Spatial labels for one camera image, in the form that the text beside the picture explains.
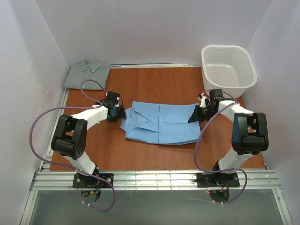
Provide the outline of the light blue long sleeve shirt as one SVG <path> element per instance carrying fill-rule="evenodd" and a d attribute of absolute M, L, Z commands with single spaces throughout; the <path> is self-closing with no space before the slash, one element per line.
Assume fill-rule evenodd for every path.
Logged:
<path fill-rule="evenodd" d="M 198 121 L 189 123 L 196 104 L 166 105 L 145 102 L 132 103 L 120 128 L 125 138 L 143 143 L 183 145 L 198 140 Z"/>

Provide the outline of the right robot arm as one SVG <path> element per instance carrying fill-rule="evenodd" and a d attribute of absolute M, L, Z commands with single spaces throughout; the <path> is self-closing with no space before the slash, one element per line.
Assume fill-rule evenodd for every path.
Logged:
<path fill-rule="evenodd" d="M 200 103 L 195 106 L 188 122 L 211 123 L 217 116 L 225 116 L 232 122 L 232 146 L 211 171 L 202 169 L 197 173 L 195 182 L 198 187 L 206 188 L 239 187 L 237 172 L 240 171 L 240 166 L 268 149 L 266 115 L 247 110 L 237 99 L 221 89 L 205 90 L 197 98 Z"/>

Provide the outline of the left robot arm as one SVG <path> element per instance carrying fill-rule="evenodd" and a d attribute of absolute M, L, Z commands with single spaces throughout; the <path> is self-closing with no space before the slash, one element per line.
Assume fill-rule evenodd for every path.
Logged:
<path fill-rule="evenodd" d="M 95 175 L 98 166 L 85 152 L 87 131 L 102 122 L 125 119 L 126 112 L 121 94 L 109 91 L 106 98 L 92 107 L 73 115 L 61 115 L 51 142 L 51 149 L 66 158 L 82 175 Z"/>

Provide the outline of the folded grey shirt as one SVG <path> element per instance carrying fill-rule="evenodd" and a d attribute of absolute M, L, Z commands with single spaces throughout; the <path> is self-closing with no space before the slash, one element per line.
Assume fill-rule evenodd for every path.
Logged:
<path fill-rule="evenodd" d="M 74 64 L 70 67 L 63 87 L 79 90 L 83 81 L 91 79 L 105 88 L 110 69 L 110 64 L 102 62 L 88 64 L 82 61 L 79 64 Z"/>

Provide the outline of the white plastic basket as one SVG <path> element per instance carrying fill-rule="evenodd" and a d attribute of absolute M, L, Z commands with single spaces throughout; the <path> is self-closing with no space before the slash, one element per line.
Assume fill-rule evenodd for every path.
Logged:
<path fill-rule="evenodd" d="M 248 51 L 236 45 L 208 45 L 201 51 L 202 80 L 206 90 L 222 89 L 234 98 L 257 82 Z"/>

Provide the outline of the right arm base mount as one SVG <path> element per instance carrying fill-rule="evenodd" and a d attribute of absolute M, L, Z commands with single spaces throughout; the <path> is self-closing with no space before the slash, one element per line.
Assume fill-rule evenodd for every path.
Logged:
<path fill-rule="evenodd" d="M 192 177 L 198 188 L 230 187 L 240 186 L 237 173 L 197 173 Z"/>

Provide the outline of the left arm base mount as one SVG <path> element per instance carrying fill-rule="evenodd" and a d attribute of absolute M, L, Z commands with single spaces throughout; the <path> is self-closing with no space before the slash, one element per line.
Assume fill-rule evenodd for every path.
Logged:
<path fill-rule="evenodd" d="M 100 178 L 109 181 L 113 185 L 114 174 L 113 173 L 100 173 Z M 73 188 L 109 188 L 110 186 L 101 180 L 96 178 L 76 173 L 73 179 Z"/>

